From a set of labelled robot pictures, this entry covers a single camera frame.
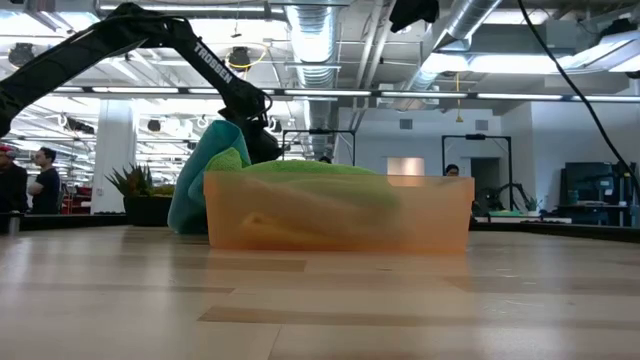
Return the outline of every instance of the plastic bin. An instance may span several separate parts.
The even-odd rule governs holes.
[[[209,242],[218,249],[460,253],[471,178],[205,175]]]

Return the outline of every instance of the workbench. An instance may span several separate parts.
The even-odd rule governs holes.
[[[0,236],[0,359],[638,359],[640,245],[213,251],[109,227]]]

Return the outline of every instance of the fabric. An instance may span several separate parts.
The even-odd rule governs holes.
[[[180,234],[207,232],[203,194],[205,167],[215,155],[231,148],[245,164],[251,164],[240,129],[228,121],[211,123],[178,176],[169,210],[169,227],[172,230]]]
[[[27,210],[27,171],[10,165],[0,172],[0,213]]]
[[[267,177],[270,182],[287,183],[291,189],[334,198],[358,206],[376,206],[393,208],[398,200],[389,190],[385,177],[369,177],[362,180],[357,177],[309,177],[295,174],[315,175],[375,175],[375,172],[351,165],[331,165],[320,161],[268,161],[256,165],[245,164],[235,149],[228,149],[214,156],[207,171],[241,171],[246,173],[282,173],[286,176]]]
[[[57,214],[60,195],[60,176],[55,168],[41,172],[36,182],[42,185],[42,191],[33,196],[33,214]]]
[[[16,151],[13,150],[13,148],[11,148],[10,146],[6,146],[6,145],[2,145],[0,146],[0,152],[5,153],[5,155],[7,155],[8,158],[10,159],[15,159],[16,158]]]

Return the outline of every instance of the person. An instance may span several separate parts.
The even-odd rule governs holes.
[[[444,172],[447,176],[459,176],[460,168],[456,164],[449,164]]]
[[[53,167],[56,152],[43,147],[36,153],[36,165],[40,166],[40,175],[29,185],[29,194],[33,195],[33,214],[57,214],[58,196],[60,195],[60,176]]]
[[[0,213],[25,212],[27,205],[27,171],[13,160],[16,152],[0,146]]]

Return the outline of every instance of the robotic arm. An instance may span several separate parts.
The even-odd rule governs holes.
[[[264,131],[271,98],[235,76],[198,38],[182,17],[166,16],[124,3],[105,20],[69,37],[0,81],[0,137],[24,108],[100,60],[136,48],[175,49],[214,88],[228,121],[242,130],[253,163],[278,158],[277,140]]]

